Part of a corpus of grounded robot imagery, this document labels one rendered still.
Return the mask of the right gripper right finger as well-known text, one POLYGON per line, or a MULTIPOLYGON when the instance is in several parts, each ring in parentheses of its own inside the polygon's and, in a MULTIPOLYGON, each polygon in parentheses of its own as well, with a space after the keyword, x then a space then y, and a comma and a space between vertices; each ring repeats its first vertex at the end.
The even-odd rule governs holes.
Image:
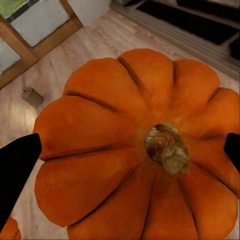
POLYGON ((224 151, 240 173, 240 135, 229 133, 225 141, 224 151))

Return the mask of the pillar candle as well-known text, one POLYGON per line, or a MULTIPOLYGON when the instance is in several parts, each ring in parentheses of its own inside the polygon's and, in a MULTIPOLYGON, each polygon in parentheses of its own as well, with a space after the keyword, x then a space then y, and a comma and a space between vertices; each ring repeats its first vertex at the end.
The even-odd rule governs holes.
POLYGON ((39 107, 44 101, 44 97, 41 96, 33 87, 28 87, 26 90, 24 90, 21 98, 33 108, 39 107))

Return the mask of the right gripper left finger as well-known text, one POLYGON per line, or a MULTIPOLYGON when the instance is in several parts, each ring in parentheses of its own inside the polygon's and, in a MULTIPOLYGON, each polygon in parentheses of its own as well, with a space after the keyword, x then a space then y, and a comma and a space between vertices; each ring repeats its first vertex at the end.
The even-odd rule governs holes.
POLYGON ((42 152, 38 133, 0 149, 0 234, 42 152))

